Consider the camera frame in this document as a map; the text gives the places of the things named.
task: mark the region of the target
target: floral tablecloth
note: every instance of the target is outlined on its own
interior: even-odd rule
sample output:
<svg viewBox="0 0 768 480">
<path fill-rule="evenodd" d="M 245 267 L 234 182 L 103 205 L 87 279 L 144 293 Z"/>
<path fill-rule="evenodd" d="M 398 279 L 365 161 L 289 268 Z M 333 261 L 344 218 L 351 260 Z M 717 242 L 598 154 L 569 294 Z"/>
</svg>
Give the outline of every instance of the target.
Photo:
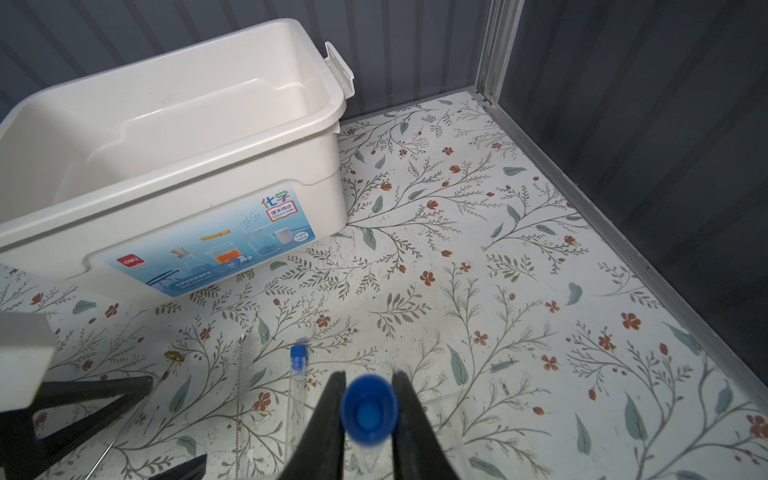
<svg viewBox="0 0 768 480">
<path fill-rule="evenodd" d="M 205 452 L 209 478 L 279 470 L 300 339 L 310 402 L 337 369 L 454 394 L 435 427 L 477 478 L 768 476 L 760 412 L 468 93 L 347 124 L 339 151 L 342 232 L 155 309 L 2 270 L 0 309 L 56 332 L 48 379 L 156 380 L 98 478 Z M 43 476 L 83 478 L 120 426 Z"/>
</svg>

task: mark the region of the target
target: white plastic storage box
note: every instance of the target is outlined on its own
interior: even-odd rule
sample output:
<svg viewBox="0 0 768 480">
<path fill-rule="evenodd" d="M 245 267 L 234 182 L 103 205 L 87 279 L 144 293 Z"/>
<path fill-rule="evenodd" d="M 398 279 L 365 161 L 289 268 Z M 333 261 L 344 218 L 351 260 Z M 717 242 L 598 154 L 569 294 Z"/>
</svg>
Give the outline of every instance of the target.
<svg viewBox="0 0 768 480">
<path fill-rule="evenodd" d="M 0 263 L 164 303 L 341 230 L 353 75 L 276 20 L 41 91 L 0 124 Z"/>
</svg>

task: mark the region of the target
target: test tube with blue cap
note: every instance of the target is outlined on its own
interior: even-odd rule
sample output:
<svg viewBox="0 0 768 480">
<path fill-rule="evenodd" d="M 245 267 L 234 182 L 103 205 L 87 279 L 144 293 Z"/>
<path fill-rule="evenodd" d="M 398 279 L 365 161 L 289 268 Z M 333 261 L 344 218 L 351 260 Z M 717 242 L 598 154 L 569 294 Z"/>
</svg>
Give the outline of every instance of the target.
<svg viewBox="0 0 768 480">
<path fill-rule="evenodd" d="M 392 464 L 380 457 L 398 417 L 397 395 L 384 378 L 363 375 L 347 386 L 341 401 L 341 421 L 363 473 L 387 473 L 391 469 Z"/>
<path fill-rule="evenodd" d="M 285 461 L 296 451 L 310 412 L 306 407 L 306 345 L 290 347 Z"/>
</svg>

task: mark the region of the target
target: gray wall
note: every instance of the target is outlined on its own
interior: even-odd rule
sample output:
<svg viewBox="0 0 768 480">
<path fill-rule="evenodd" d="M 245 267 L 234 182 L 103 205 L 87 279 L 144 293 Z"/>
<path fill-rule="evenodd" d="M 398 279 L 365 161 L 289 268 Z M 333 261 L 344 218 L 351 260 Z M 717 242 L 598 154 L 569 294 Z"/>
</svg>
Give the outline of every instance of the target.
<svg viewBox="0 0 768 480">
<path fill-rule="evenodd" d="M 502 95 L 768 382 L 768 2 L 528 0 Z"/>
<path fill-rule="evenodd" d="M 346 117 L 475 83 L 489 0 L 0 0 L 0 118 L 50 85 L 275 18 L 356 74 Z"/>
</svg>

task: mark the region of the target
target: blue sticker label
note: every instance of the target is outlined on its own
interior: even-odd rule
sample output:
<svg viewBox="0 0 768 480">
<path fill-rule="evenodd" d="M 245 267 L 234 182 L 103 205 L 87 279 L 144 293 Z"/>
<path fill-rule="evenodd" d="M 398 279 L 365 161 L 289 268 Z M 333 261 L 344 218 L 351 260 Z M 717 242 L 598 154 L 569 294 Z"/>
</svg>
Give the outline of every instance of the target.
<svg viewBox="0 0 768 480">
<path fill-rule="evenodd" d="M 293 188 L 238 200 L 98 259 L 168 296 L 197 290 L 315 240 Z"/>
</svg>

